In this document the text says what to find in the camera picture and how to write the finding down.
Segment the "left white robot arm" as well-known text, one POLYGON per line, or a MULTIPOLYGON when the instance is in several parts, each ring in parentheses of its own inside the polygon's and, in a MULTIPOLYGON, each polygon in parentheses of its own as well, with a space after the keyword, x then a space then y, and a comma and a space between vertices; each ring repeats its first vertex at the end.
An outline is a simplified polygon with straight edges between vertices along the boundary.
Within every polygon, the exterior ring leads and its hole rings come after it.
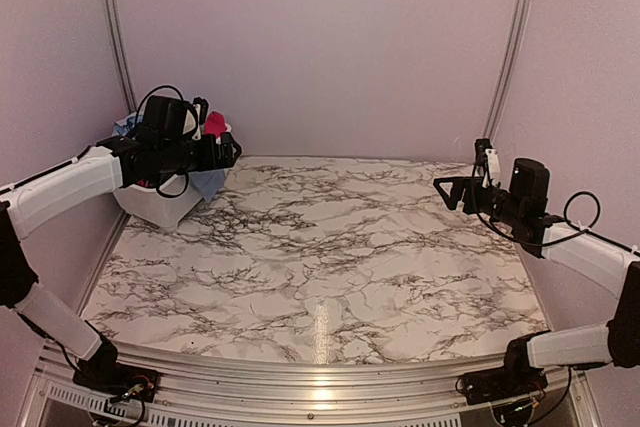
POLYGON ((141 181, 187 177, 233 167, 242 154, 231 133, 206 134, 202 98, 164 96, 165 86, 140 102, 134 127, 80 155, 1 189, 1 304, 88 362, 86 373, 106 392, 125 385, 117 350, 63 301, 44 288, 21 242, 40 226, 81 203, 141 181))

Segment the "front aluminium rail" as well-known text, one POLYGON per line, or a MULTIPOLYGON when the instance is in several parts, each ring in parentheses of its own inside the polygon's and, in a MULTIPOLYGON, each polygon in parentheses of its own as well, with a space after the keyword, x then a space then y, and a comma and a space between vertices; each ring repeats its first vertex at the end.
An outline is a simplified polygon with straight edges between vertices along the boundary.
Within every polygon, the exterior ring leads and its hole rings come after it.
POLYGON ((457 378, 497 367, 498 355, 378 365, 239 361, 122 344, 120 359, 158 372, 153 401, 109 405, 77 386, 59 348, 44 347, 18 425, 126 426, 496 426, 524 414, 535 394, 470 406, 457 378))

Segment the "left aluminium frame post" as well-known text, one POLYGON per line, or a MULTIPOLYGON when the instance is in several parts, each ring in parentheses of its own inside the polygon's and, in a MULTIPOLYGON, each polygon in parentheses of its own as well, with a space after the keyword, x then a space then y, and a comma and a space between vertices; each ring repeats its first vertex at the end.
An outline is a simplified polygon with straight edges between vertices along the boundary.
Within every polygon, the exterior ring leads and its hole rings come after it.
POLYGON ((107 22, 111 49, 114 56, 117 77, 125 104, 129 113, 137 109, 136 96, 133 89, 130 70, 126 58, 124 37, 122 33, 117 0, 102 0, 107 22))

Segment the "red garment in bin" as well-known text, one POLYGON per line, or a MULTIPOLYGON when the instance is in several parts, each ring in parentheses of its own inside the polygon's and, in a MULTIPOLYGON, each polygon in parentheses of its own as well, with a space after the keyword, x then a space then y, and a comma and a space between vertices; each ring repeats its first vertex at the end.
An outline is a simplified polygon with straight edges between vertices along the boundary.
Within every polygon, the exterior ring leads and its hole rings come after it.
POLYGON ((203 124, 204 135, 214 135, 219 138, 223 133, 231 133, 232 127, 226 122, 225 117, 216 111, 209 113, 203 124))

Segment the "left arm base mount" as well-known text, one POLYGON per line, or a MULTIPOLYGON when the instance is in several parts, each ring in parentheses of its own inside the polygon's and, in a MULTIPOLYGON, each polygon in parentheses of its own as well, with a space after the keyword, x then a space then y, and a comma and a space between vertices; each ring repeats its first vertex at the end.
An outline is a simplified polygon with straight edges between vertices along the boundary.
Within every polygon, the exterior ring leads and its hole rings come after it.
POLYGON ((90 373, 84 369, 73 374, 75 384, 109 394, 118 400, 126 399, 127 392, 136 386, 141 386, 141 391, 131 393, 131 396, 145 403, 151 403, 154 400, 158 381, 159 372, 156 370, 121 363, 117 363, 107 373, 90 373))

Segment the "right aluminium frame post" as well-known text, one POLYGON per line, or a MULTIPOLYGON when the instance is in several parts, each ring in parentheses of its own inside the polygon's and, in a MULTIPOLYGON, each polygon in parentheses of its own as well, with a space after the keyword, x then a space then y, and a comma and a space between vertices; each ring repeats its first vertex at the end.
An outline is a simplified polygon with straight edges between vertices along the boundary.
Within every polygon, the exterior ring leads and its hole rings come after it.
POLYGON ((504 55, 483 129, 483 136, 492 142, 495 141, 500 120, 505 111, 511 80, 526 33, 531 2, 532 0, 514 1, 504 55))

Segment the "dark blue garment in bin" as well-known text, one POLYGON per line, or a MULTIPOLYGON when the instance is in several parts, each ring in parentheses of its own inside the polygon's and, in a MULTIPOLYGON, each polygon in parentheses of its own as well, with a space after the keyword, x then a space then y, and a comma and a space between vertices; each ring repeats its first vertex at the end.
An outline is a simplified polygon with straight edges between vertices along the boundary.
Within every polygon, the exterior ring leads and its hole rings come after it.
POLYGON ((135 139, 138 135, 138 125, 142 120, 143 116, 141 114, 131 113, 114 123, 112 134, 116 137, 135 139))

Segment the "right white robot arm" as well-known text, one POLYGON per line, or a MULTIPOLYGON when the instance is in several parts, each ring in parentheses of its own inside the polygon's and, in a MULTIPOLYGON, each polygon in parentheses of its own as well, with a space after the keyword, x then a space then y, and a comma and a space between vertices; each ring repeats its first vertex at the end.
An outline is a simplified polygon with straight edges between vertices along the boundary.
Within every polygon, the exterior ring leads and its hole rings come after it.
POLYGON ((534 334, 509 343, 495 385, 515 395, 534 369, 550 366, 596 368, 639 364, 639 252, 582 226, 566 214, 547 213, 550 172, 540 162, 518 158, 509 188, 498 182, 493 149, 480 154, 470 176, 441 177, 433 185, 450 210, 461 207, 491 231, 510 227, 507 240, 530 255, 578 272, 614 296, 613 317, 600 324, 534 334))

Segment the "white plastic laundry bin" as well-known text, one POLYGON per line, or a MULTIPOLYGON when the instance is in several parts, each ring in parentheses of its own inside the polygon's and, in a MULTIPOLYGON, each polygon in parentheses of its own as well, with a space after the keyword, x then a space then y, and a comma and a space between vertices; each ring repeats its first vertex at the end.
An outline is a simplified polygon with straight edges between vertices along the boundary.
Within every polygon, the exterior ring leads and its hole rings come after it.
POLYGON ((116 190, 113 195, 119 206, 132 216, 164 230, 175 230, 180 221, 202 200, 192 182, 186 185, 183 176, 169 177, 161 190, 176 198, 160 196, 154 188, 131 185, 116 190))

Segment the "aluminium frame post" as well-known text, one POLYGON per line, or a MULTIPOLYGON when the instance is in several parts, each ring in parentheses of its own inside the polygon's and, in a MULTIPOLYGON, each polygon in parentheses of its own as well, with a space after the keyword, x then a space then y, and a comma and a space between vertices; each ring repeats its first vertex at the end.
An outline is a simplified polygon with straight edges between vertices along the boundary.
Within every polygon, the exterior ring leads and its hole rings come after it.
POLYGON ((136 96, 133 89, 130 70, 126 58, 124 37, 122 33, 117 0, 102 0, 107 22, 111 49, 114 56, 117 77, 125 104, 129 113, 137 109, 136 96))
POLYGON ((505 111, 511 80, 526 33, 531 2, 532 0, 514 1, 504 55, 483 129, 483 136, 492 142, 495 141, 500 120, 505 111))

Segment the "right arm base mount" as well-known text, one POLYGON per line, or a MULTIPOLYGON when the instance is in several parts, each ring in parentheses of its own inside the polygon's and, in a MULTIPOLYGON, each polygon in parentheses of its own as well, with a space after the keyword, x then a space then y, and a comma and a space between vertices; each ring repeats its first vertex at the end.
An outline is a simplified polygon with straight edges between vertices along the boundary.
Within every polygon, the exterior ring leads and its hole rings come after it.
POLYGON ((462 374, 455 389, 468 405, 477 405, 542 392, 547 386, 547 377, 541 369, 515 372, 502 366, 462 374))

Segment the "light blue button shirt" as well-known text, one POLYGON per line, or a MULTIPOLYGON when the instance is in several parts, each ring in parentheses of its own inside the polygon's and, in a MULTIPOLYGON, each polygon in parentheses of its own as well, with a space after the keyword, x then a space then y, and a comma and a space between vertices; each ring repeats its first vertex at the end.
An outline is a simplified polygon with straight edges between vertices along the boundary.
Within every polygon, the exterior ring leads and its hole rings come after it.
POLYGON ((190 183, 201 195, 205 202, 211 202, 217 192, 224 186, 226 171, 211 170, 202 172, 191 172, 189 174, 190 183))

